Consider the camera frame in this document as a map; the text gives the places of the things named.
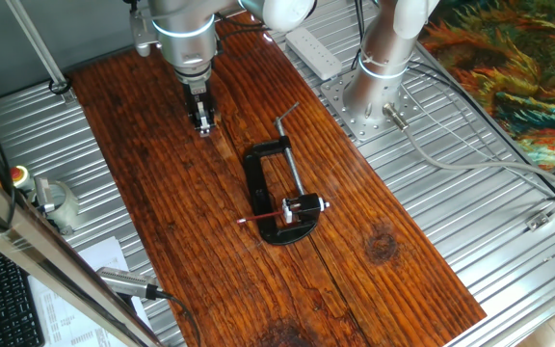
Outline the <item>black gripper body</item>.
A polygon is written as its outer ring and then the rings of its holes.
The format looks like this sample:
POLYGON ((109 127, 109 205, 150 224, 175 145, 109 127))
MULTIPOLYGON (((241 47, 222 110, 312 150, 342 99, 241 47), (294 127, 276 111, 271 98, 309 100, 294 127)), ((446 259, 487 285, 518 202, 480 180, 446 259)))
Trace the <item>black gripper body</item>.
POLYGON ((185 102, 190 110, 197 110, 199 103, 205 110, 214 109, 214 97, 208 80, 189 80, 183 83, 183 87, 185 102))

